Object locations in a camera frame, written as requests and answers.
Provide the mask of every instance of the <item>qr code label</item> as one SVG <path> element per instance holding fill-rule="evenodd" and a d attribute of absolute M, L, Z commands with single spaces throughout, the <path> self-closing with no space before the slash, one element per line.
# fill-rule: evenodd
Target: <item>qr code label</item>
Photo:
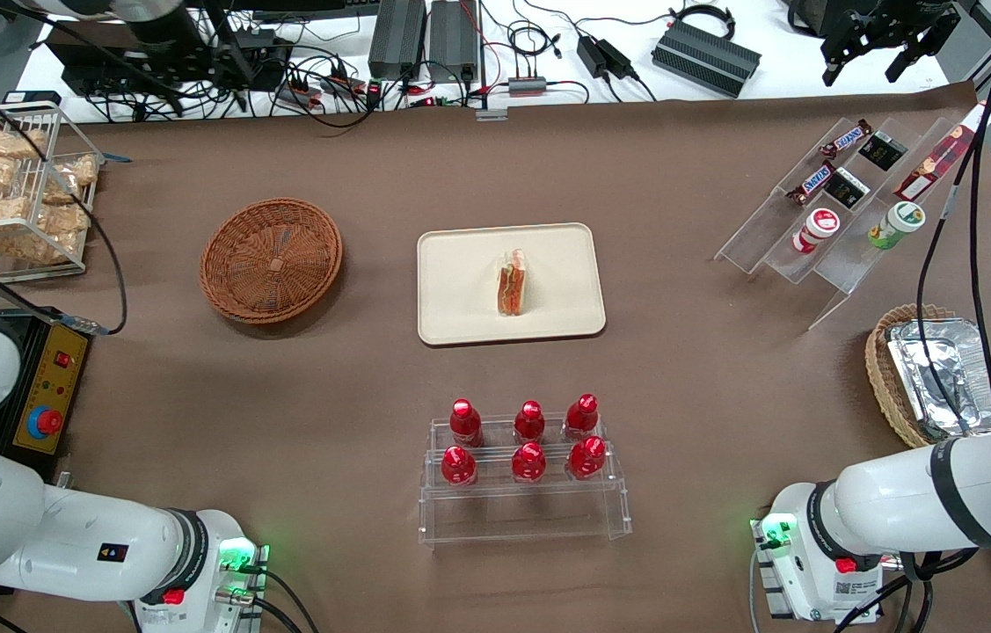
<path fill-rule="evenodd" d="M 845 573 L 835 580 L 835 599 L 849 601 L 852 598 L 869 596 L 878 590 L 877 574 L 864 576 L 863 574 Z"/>

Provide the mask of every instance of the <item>wicker tray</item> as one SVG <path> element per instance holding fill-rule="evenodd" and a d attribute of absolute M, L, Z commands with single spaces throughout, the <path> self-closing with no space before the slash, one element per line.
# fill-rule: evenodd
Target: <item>wicker tray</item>
<path fill-rule="evenodd" d="M 310 308 L 339 275 L 343 242 L 323 209 L 273 198 L 237 212 L 202 252 L 202 293 L 243 324 L 275 324 Z"/>
<path fill-rule="evenodd" d="M 954 317 L 949 309 L 938 308 L 935 305 L 925 304 L 925 319 L 948 319 Z M 917 318 L 917 305 L 910 303 L 901 305 L 892 311 L 886 312 L 874 325 L 870 336 L 866 338 L 866 375 L 870 377 L 870 386 L 874 389 L 874 397 L 878 400 L 878 406 L 882 409 L 885 420 L 890 422 L 893 431 L 901 437 L 912 448 L 928 446 L 933 444 L 925 433 L 921 432 L 914 420 L 914 414 L 909 409 L 909 399 L 893 368 L 893 357 L 890 350 L 885 347 L 885 329 L 890 325 L 901 324 L 904 321 L 912 321 Z"/>

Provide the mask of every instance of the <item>power supply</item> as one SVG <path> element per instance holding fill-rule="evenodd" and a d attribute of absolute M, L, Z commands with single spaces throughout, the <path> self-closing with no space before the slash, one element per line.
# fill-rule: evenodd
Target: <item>power supply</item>
<path fill-rule="evenodd" d="M 761 54 L 675 20 L 652 50 L 652 64 L 696 84 L 737 98 Z"/>
<path fill-rule="evenodd" d="M 424 48 L 425 8 L 424 0 L 383 0 L 370 41 L 371 76 L 391 80 L 416 76 Z"/>
<path fill-rule="evenodd" d="M 428 13 L 428 73 L 437 84 L 454 81 L 470 84 L 479 79 L 479 20 L 476 0 L 434 0 Z"/>

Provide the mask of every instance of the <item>brown table mat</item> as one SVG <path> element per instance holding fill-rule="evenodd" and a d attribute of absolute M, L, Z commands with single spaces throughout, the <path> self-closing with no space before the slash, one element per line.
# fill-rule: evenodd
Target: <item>brown table mat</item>
<path fill-rule="evenodd" d="M 82 490 L 226 510 L 273 545 L 273 569 L 324 633 L 748 629 L 747 520 L 785 485 L 905 446 L 878 412 L 862 346 L 914 299 L 932 229 L 907 237 L 810 333 L 819 280 L 750 280 L 713 253 L 841 116 L 923 129 L 974 103 L 913 96 L 513 109 L 506 123 L 422 109 L 345 134 L 306 119 L 90 127 L 110 164 L 98 211 L 132 317 L 97 341 L 70 420 Z M 980 204 L 991 332 L 991 159 Z M 942 187 L 930 208 L 940 208 Z M 267 197 L 321 206 L 346 260 L 329 300 L 279 332 L 217 316 L 198 259 L 231 213 Z M 584 222 L 608 327 L 582 340 L 432 349 L 416 333 L 418 237 L 431 229 Z M 958 211 L 928 301 L 970 314 Z M 100 240 L 89 272 L 33 299 L 111 324 Z M 635 533 L 608 543 L 418 545 L 430 418 L 600 397 Z M 290 602 L 270 593 L 279 605 Z M 896 606 L 890 613 L 896 613 Z M 761 628 L 824 630 L 773 622 Z M 0 612 L 36 632 L 128 632 L 110 604 L 22 593 Z M 877 629 L 893 627 L 893 616 Z M 266 630 L 277 630 L 266 621 Z M 991 553 L 938 577 L 929 632 L 991 630 Z"/>

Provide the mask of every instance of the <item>yellow control panel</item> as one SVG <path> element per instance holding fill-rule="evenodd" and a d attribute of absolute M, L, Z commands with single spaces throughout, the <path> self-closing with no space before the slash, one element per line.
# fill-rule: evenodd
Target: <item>yellow control panel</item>
<path fill-rule="evenodd" d="M 74 388 L 89 341 L 65 325 L 53 325 L 29 383 L 29 396 L 14 429 L 14 446 L 53 455 L 65 430 Z"/>

